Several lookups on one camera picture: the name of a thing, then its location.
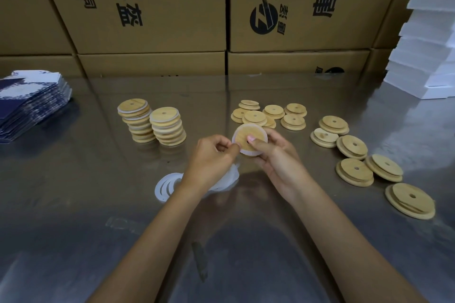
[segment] person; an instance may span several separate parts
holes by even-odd
[[[263,151],[254,161],[299,215],[344,300],[426,302],[311,178],[294,146],[274,129],[265,130],[268,143],[247,137]],[[239,145],[222,135],[200,139],[179,187],[88,302],[153,302],[191,214],[239,152]]]

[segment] stack of printed cards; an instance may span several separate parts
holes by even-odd
[[[72,90],[60,73],[13,71],[0,79],[0,144],[8,144],[62,108]]]

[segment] stack of white boxes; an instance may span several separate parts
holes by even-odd
[[[384,81],[420,99],[455,97],[455,0],[410,0]]]

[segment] reflective table surface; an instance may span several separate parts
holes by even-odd
[[[13,144],[0,146],[0,302],[84,302],[162,207],[156,183],[183,173],[196,141],[232,136],[241,99],[306,106],[307,127],[277,124],[316,181],[430,302],[455,301],[455,98],[421,101],[347,73],[69,80],[73,100]],[[187,140],[136,144],[117,105],[144,98],[179,109]],[[403,168],[436,202],[432,220],[401,214],[388,183],[351,186],[344,158],[309,138],[324,115],[344,118],[369,153]],[[343,302],[305,227],[251,159],[240,179],[192,215],[159,302]]]

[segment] person's right hand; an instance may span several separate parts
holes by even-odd
[[[309,174],[300,162],[295,147],[281,134],[265,128],[268,143],[248,135],[248,142],[257,150],[263,151],[254,161],[264,170],[277,191],[288,202],[299,199],[299,189],[309,179]]]

